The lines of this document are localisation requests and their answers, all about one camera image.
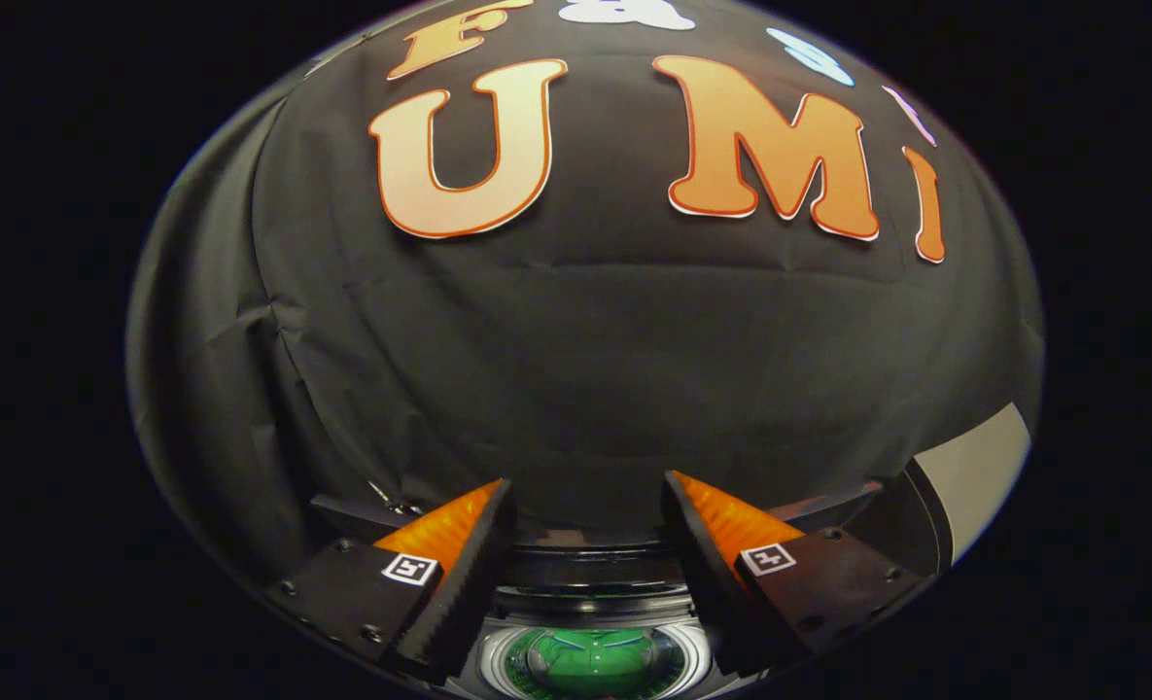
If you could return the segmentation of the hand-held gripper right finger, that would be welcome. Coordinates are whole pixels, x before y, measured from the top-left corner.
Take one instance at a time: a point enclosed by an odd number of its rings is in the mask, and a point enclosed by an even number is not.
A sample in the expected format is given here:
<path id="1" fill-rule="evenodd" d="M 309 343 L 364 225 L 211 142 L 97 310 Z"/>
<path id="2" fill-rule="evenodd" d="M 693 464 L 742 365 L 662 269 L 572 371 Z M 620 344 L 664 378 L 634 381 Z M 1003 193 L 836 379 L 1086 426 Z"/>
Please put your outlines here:
<path id="1" fill-rule="evenodd" d="M 886 621 L 922 577 L 846 528 L 806 533 L 679 471 L 664 528 L 722 674 L 806 663 Z"/>

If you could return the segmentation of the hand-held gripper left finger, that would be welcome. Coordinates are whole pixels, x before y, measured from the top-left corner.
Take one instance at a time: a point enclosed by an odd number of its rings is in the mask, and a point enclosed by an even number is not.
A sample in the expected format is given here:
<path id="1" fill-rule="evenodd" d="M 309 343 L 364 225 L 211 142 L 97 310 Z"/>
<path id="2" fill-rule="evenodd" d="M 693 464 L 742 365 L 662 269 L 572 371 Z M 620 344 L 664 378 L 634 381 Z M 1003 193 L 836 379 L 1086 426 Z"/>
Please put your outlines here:
<path id="1" fill-rule="evenodd" d="M 463 672 L 516 524 L 500 478 L 380 538 L 335 538 L 264 591 L 279 611 L 380 672 Z"/>

